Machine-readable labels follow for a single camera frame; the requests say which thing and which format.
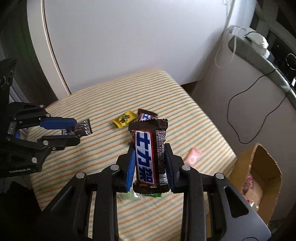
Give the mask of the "white power adapter box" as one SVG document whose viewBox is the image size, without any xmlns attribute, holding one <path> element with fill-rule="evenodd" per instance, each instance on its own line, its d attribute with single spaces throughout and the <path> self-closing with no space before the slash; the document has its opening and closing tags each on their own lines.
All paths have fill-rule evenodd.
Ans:
<svg viewBox="0 0 296 241">
<path fill-rule="evenodd" d="M 245 35 L 243 36 L 248 40 L 252 48 L 264 59 L 268 59 L 270 56 L 270 51 L 268 50 L 269 44 L 266 38 L 259 32 L 248 27 L 245 30 Z"/>
</svg>

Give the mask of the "yellow candy packet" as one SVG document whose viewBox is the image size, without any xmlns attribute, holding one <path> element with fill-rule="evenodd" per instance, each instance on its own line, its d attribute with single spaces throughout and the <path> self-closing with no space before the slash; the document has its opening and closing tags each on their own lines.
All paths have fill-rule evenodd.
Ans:
<svg viewBox="0 0 296 241">
<path fill-rule="evenodd" d="M 128 110 L 125 113 L 123 113 L 121 116 L 115 118 L 113 120 L 113 123 L 118 128 L 123 128 L 125 126 L 128 126 L 129 123 L 131 123 L 135 119 L 137 119 L 137 115 L 133 111 Z"/>
</svg>

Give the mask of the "small black candy packet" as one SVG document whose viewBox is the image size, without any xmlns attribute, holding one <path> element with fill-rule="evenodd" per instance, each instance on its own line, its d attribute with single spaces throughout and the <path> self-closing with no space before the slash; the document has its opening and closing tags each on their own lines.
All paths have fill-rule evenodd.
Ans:
<svg viewBox="0 0 296 241">
<path fill-rule="evenodd" d="M 89 119 L 82 120 L 75 126 L 62 130 L 62 135 L 76 135 L 79 138 L 93 133 Z"/>
</svg>

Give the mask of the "dark green candy packet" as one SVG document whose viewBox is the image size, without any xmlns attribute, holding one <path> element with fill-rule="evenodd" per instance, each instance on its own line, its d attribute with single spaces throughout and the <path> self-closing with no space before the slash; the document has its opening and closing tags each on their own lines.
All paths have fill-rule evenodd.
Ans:
<svg viewBox="0 0 296 241">
<path fill-rule="evenodd" d="M 154 198 L 161 198 L 162 197 L 162 194 L 161 193 L 156 193 L 156 194 L 142 194 L 142 196 L 154 197 Z"/>
</svg>

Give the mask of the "small pink sachet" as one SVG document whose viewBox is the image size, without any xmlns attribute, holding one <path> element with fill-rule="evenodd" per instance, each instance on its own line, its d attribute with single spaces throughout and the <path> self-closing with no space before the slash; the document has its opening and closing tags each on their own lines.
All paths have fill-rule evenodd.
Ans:
<svg viewBox="0 0 296 241">
<path fill-rule="evenodd" d="M 203 156 L 203 152 L 196 147 L 193 147 L 187 154 L 184 164 L 189 166 L 194 166 L 197 160 Z"/>
</svg>

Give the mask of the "brown cardboard box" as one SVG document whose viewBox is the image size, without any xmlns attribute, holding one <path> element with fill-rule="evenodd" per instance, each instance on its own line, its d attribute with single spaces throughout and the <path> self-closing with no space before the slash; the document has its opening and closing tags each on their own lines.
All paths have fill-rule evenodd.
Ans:
<svg viewBox="0 0 296 241">
<path fill-rule="evenodd" d="M 241 152 L 230 182 L 268 224 L 278 202 L 282 172 L 267 149 L 256 143 Z"/>
</svg>

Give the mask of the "small Snickers bar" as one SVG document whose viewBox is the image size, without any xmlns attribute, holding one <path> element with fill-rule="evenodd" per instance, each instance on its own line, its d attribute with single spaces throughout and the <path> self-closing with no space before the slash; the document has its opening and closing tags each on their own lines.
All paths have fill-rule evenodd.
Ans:
<svg viewBox="0 0 296 241">
<path fill-rule="evenodd" d="M 151 120 L 153 118 L 158 118 L 158 115 L 152 111 L 148 111 L 145 109 L 139 108 L 137 111 L 138 114 L 138 121 L 145 121 L 145 120 Z"/>
</svg>

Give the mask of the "green jelly candy packet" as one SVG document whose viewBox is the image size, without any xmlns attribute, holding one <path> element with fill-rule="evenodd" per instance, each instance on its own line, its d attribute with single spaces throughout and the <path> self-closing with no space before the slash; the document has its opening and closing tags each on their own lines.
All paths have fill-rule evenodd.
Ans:
<svg viewBox="0 0 296 241">
<path fill-rule="evenodd" d="M 117 198 L 120 201 L 138 201 L 140 199 L 143 199 L 144 196 L 142 194 L 139 193 L 135 193 L 133 191 L 128 192 L 128 193 L 117 193 Z"/>
</svg>

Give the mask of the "long Snickers bar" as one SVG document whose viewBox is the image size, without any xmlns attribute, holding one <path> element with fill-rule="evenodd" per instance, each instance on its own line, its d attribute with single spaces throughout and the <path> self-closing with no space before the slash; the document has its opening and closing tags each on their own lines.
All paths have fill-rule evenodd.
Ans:
<svg viewBox="0 0 296 241">
<path fill-rule="evenodd" d="M 136 193 L 155 195 L 170 190 L 165 168 L 167 128 L 164 118 L 136 121 L 128 127 L 135 147 Z"/>
</svg>

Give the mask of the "pink packaged bread loaf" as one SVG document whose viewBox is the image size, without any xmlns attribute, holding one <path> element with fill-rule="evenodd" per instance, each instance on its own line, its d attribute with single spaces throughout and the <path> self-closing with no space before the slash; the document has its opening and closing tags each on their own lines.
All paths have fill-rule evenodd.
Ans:
<svg viewBox="0 0 296 241">
<path fill-rule="evenodd" d="M 264 181 L 257 174 L 247 174 L 245 181 L 241 186 L 241 194 L 244 196 L 250 206 L 259 211 L 259 204 L 263 197 Z"/>
</svg>

